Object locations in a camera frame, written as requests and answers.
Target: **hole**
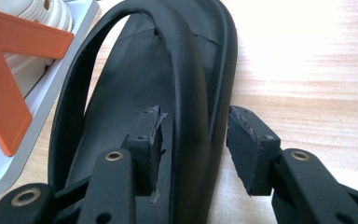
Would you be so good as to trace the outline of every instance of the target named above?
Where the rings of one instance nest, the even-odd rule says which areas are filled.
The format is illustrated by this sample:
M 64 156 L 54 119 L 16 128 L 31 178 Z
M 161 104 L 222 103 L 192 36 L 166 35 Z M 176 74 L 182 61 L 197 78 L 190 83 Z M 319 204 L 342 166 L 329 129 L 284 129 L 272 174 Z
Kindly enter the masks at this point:
M 43 7 L 48 11 L 48 9 L 50 8 L 50 0 L 45 0 L 45 4 L 43 5 Z
M 159 33 L 158 33 L 158 31 L 156 29 L 153 31 L 153 35 L 159 36 Z
M 138 136 L 138 140 L 144 141 L 144 140 L 147 140 L 147 137 L 145 135 L 140 135 L 140 136 Z
M 104 223 L 108 223 L 110 220 L 112 220 L 112 216 L 109 213 L 102 213 L 99 216 L 97 216 L 97 219 L 95 221 L 98 224 L 104 224 Z
M 123 154 L 121 152 L 110 152 L 105 156 L 107 161 L 118 161 L 121 158 L 123 158 Z
M 272 140 L 272 139 L 274 139 L 274 137 L 272 137 L 271 135 L 268 135 L 268 134 L 261 135 L 261 138 L 262 138 L 262 139 L 267 139 L 267 140 Z
M 304 152 L 293 151 L 292 153 L 290 153 L 290 155 L 299 161 L 309 161 L 310 160 L 310 156 Z
M 352 224 L 354 223 L 353 219 L 351 217 L 348 217 L 347 215 L 336 213 L 336 218 L 341 222 L 345 224 Z
M 26 201 L 32 199 L 33 197 L 34 197 L 33 192 L 27 192 L 27 193 L 25 193 L 25 194 L 20 196 L 19 202 L 21 202 L 21 203 L 26 202 Z
M 37 198 L 39 198 L 39 196 L 40 189 L 26 189 L 14 196 L 14 198 L 11 200 L 11 205 L 16 207 L 24 206 L 29 203 L 33 203 L 34 201 L 36 201 Z

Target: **wood grain surface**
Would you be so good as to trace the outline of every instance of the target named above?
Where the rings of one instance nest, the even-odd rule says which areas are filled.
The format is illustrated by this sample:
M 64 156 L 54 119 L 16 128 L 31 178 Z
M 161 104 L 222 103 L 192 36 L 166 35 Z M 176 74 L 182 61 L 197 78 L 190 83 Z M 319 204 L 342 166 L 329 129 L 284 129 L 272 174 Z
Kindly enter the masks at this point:
M 100 1 L 95 20 L 117 2 Z M 254 111 L 280 136 L 282 148 L 315 154 L 338 181 L 358 189 L 358 1 L 223 3 L 239 39 L 231 103 Z M 109 38 L 100 50 L 93 85 L 113 44 Z M 47 182 L 54 111 L 11 189 Z M 247 196 L 226 148 L 208 222 L 276 223 L 270 197 Z

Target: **orange plastic frame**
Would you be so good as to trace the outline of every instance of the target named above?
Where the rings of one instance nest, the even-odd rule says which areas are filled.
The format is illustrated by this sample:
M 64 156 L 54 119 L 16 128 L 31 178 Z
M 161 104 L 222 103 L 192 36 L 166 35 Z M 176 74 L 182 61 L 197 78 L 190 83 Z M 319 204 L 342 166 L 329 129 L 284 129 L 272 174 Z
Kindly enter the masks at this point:
M 60 59 L 74 35 L 0 12 L 0 148 L 13 156 L 19 147 L 32 115 L 21 96 L 4 53 Z

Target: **wooden table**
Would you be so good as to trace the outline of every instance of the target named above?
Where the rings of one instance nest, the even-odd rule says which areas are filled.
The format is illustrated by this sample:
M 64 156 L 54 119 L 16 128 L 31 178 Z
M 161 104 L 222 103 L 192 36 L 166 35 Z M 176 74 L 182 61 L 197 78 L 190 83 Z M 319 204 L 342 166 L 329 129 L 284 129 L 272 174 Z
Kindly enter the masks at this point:
M 96 20 L 116 2 L 100 1 Z M 231 103 L 254 111 L 280 136 L 282 148 L 315 154 L 338 181 L 358 189 L 358 1 L 223 3 L 239 39 Z M 113 43 L 103 44 L 93 83 Z M 47 182 L 54 111 L 12 189 Z M 275 222 L 270 198 L 247 196 L 225 149 L 209 223 Z

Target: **black rubber part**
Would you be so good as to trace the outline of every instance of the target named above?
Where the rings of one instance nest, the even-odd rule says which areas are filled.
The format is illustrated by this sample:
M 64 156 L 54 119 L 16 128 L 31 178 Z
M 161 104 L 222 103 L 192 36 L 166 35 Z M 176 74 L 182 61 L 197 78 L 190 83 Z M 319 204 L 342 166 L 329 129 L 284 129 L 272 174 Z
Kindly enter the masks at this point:
M 132 14 L 85 111 L 96 54 Z M 237 60 L 237 36 L 214 0 L 136 1 L 113 7 L 80 47 L 62 87 L 50 141 L 48 182 L 60 190 L 91 174 L 99 153 L 120 147 L 139 113 L 159 105 L 159 198 L 136 199 L 138 223 L 205 223 L 221 158 Z

